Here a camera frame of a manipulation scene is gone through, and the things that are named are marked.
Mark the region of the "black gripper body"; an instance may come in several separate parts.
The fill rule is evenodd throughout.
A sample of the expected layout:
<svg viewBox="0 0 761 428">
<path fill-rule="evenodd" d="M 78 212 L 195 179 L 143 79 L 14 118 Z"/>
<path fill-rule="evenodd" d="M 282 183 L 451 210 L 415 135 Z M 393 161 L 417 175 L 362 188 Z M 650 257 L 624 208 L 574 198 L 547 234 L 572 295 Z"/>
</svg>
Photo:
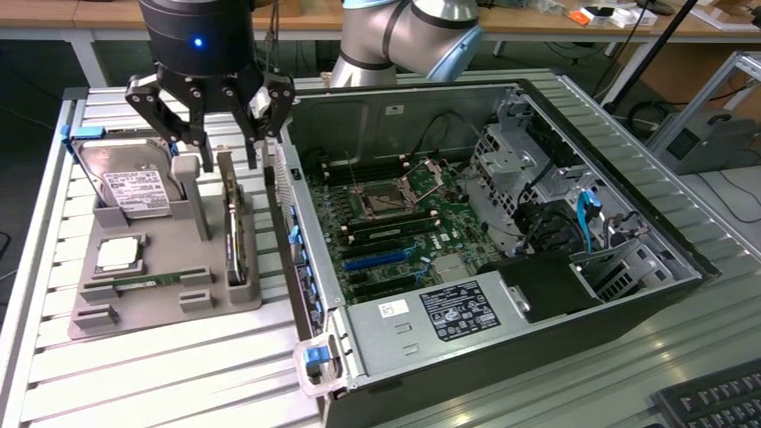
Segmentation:
<svg viewBox="0 0 761 428">
<path fill-rule="evenodd" d="M 263 78 L 254 63 L 249 1 L 141 1 L 158 86 L 185 106 L 229 111 L 223 88 L 250 100 Z"/>
</svg>

